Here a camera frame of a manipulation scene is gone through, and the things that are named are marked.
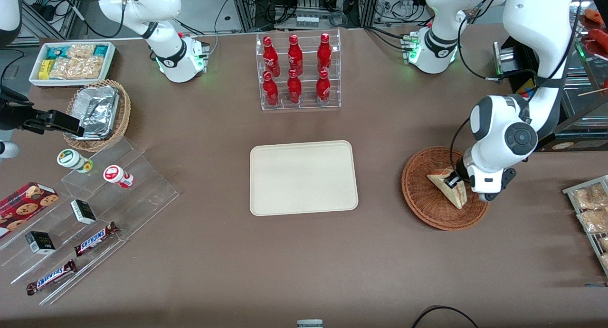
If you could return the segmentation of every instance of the coca-cola bottle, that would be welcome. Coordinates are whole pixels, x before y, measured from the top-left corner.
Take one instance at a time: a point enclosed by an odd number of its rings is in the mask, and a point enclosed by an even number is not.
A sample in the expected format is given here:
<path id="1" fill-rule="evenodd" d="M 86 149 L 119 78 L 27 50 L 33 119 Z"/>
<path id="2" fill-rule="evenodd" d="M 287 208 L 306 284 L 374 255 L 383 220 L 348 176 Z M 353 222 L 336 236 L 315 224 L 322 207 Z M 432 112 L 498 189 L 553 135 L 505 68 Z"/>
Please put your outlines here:
<path id="1" fill-rule="evenodd" d="M 317 104 L 325 106 L 330 102 L 330 87 L 332 84 L 327 79 L 327 70 L 323 69 L 319 72 L 319 80 L 317 80 Z"/>
<path id="2" fill-rule="evenodd" d="M 298 73 L 295 68 L 289 70 L 289 81 L 287 81 L 287 88 L 289 88 L 289 101 L 294 105 L 298 105 L 302 100 L 302 82 L 298 77 Z"/>
<path id="3" fill-rule="evenodd" d="M 262 88 L 264 88 L 264 96 L 266 97 L 266 102 L 270 107 L 277 107 L 278 88 L 276 87 L 276 83 L 274 82 L 274 80 L 272 80 L 272 75 L 269 71 L 264 71 L 264 73 L 262 73 L 262 77 L 264 78 Z"/>
<path id="4" fill-rule="evenodd" d="M 302 48 L 298 43 L 298 35 L 296 34 L 289 36 L 287 57 L 289 57 L 289 68 L 294 68 L 298 75 L 302 75 L 304 73 L 304 58 L 302 58 Z"/>
<path id="5" fill-rule="evenodd" d="M 278 77 L 281 75 L 281 68 L 278 66 L 278 54 L 272 46 L 272 39 L 269 36 L 265 36 L 262 42 L 264 43 L 264 64 L 273 77 Z"/>
<path id="6" fill-rule="evenodd" d="M 324 32 L 321 34 L 321 44 L 317 50 L 317 69 L 319 73 L 326 69 L 330 69 L 332 65 L 332 47 L 330 47 L 330 34 Z"/>

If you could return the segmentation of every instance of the white storage box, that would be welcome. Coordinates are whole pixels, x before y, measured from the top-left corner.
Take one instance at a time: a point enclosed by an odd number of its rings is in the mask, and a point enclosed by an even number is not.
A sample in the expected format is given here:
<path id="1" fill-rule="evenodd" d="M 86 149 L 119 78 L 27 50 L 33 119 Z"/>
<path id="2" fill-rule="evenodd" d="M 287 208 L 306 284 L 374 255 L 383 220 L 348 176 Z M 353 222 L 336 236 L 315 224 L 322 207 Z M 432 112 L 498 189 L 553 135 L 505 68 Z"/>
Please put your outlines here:
<path id="1" fill-rule="evenodd" d="M 99 73 L 99 77 L 97 79 L 72 79 L 72 80 L 61 80 L 61 79 L 39 79 L 38 73 L 40 71 L 40 65 L 43 60 L 46 59 L 48 50 L 55 47 L 66 47 L 73 44 L 81 44 L 81 45 L 97 45 L 97 46 L 107 46 L 108 51 L 106 51 L 106 55 L 104 56 L 104 64 L 102 65 L 102 71 Z M 110 65 L 112 64 L 112 58 L 114 57 L 115 47 L 110 42 L 104 41 L 76 41 L 76 42 L 53 42 L 53 43 L 44 43 L 38 52 L 38 57 L 36 58 L 36 63 L 32 68 L 32 73 L 30 73 L 30 82 L 32 85 L 41 86 L 41 87 L 66 87 L 66 86 L 83 86 L 92 84 L 94 82 L 102 81 L 106 79 L 108 75 L 108 71 L 110 69 Z"/>

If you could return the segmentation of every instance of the small black box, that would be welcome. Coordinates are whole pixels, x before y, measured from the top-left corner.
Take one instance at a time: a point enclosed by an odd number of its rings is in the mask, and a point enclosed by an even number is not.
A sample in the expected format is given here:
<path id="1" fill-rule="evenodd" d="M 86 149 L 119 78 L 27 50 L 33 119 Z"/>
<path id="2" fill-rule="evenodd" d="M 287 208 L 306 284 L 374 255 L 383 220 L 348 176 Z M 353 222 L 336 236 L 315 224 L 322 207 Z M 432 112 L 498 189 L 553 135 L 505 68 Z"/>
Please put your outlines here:
<path id="1" fill-rule="evenodd" d="M 48 233 L 30 231 L 26 234 L 26 241 L 34 253 L 51 254 L 55 252 L 55 246 L 50 241 Z"/>
<path id="2" fill-rule="evenodd" d="M 95 224 L 95 220 L 97 220 L 97 218 L 95 217 L 95 214 L 93 214 L 93 210 L 91 210 L 91 206 L 89 206 L 87 202 L 76 199 L 70 202 L 70 205 L 72 206 L 72 211 L 76 216 L 76 220 L 87 225 Z"/>

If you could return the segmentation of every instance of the snickers bar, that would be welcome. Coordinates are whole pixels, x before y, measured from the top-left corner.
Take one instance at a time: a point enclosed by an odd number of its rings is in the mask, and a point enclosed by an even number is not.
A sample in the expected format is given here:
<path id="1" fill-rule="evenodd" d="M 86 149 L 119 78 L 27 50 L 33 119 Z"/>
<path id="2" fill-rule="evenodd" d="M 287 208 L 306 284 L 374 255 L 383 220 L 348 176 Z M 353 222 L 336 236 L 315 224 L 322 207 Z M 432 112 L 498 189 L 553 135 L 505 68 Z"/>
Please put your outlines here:
<path id="1" fill-rule="evenodd" d="M 62 278 L 63 276 L 72 272 L 76 272 L 76 264 L 74 263 L 74 261 L 72 261 L 72 259 L 70 259 L 70 261 L 68 261 L 67 264 L 63 265 L 63 267 L 60 267 L 57 270 L 51 272 L 50 274 L 47 274 L 46 276 L 44 276 L 44 278 L 38 280 L 38 282 L 29 283 L 27 288 L 28 296 L 34 295 L 50 283 L 56 282 L 59 280 L 59 278 Z"/>
<path id="2" fill-rule="evenodd" d="M 85 253 L 87 250 L 94 248 L 95 246 L 97 246 L 97 244 L 106 240 L 106 238 L 110 237 L 110 235 L 116 231 L 118 231 L 118 228 L 116 227 L 114 222 L 111 222 L 108 226 L 105 226 L 104 229 L 93 235 L 93 237 L 86 239 L 85 242 L 74 247 L 74 250 L 76 251 L 76 257 L 82 256 L 83 253 Z"/>

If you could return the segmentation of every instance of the white robotic arm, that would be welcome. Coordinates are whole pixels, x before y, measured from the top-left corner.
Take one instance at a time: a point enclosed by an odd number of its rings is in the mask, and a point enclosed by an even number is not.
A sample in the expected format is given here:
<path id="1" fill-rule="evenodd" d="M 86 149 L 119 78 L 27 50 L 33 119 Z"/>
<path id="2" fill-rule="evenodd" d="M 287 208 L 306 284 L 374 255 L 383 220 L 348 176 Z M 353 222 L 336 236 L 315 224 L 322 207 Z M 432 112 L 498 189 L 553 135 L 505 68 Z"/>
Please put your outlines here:
<path id="1" fill-rule="evenodd" d="M 475 14 L 484 0 L 426 0 L 435 13 L 432 27 L 412 31 L 406 38 L 408 53 L 406 62 L 417 66 L 425 73 L 441 73 L 447 69 L 456 54 L 458 29 L 467 12 Z M 497 6 L 504 0 L 494 0 L 491 6 Z"/>
<path id="2" fill-rule="evenodd" d="M 530 47 L 539 60 L 530 99 L 518 94 L 487 96 L 471 111 L 471 131 L 477 141 L 465 151 L 454 176 L 467 176 L 482 200 L 493 200 L 514 177 L 511 166 L 527 159 L 539 137 L 548 135 L 560 115 L 558 95 L 564 86 L 564 56 L 570 45 L 572 0 L 507 0 L 504 27 Z M 448 179 L 454 185 L 458 178 Z"/>
<path id="3" fill-rule="evenodd" d="M 207 70 L 209 47 L 180 37 L 169 22 L 180 14 L 181 0 L 99 0 L 99 7 L 148 42 L 170 81 L 185 82 Z"/>

